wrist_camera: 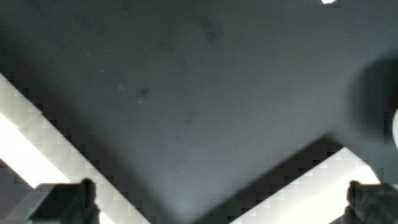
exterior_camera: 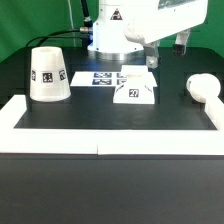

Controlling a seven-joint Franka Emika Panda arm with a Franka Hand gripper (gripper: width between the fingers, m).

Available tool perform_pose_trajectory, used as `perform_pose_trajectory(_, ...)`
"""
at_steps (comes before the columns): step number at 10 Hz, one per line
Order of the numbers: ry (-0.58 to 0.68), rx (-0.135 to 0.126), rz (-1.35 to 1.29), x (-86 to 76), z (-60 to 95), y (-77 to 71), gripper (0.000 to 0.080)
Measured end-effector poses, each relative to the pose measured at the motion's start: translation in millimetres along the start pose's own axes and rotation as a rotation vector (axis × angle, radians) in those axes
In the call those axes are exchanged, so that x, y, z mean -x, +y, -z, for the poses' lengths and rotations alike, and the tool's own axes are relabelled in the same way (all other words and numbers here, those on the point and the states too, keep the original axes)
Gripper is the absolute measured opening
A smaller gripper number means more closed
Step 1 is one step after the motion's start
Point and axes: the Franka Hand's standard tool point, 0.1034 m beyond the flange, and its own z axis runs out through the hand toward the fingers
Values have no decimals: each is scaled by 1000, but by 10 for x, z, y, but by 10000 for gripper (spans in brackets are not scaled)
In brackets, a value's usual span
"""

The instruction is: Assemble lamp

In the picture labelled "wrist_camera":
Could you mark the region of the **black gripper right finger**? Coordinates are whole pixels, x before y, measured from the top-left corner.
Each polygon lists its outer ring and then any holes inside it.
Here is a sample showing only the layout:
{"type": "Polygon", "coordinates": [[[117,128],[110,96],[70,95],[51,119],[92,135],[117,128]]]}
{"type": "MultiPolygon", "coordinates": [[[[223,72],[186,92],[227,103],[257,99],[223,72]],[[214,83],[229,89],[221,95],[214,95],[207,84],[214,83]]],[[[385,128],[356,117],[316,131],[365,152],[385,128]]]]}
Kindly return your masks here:
{"type": "Polygon", "coordinates": [[[398,224],[398,188],[349,182],[342,224],[398,224]]]}

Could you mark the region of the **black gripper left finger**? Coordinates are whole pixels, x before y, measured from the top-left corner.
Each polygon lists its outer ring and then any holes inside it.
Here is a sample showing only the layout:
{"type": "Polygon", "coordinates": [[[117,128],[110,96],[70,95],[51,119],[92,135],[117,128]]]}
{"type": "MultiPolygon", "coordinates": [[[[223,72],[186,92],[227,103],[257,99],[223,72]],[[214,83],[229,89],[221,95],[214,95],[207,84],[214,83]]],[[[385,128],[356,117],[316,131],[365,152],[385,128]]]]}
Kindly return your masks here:
{"type": "Polygon", "coordinates": [[[21,203],[19,224],[99,224],[95,184],[40,184],[21,203]]]}

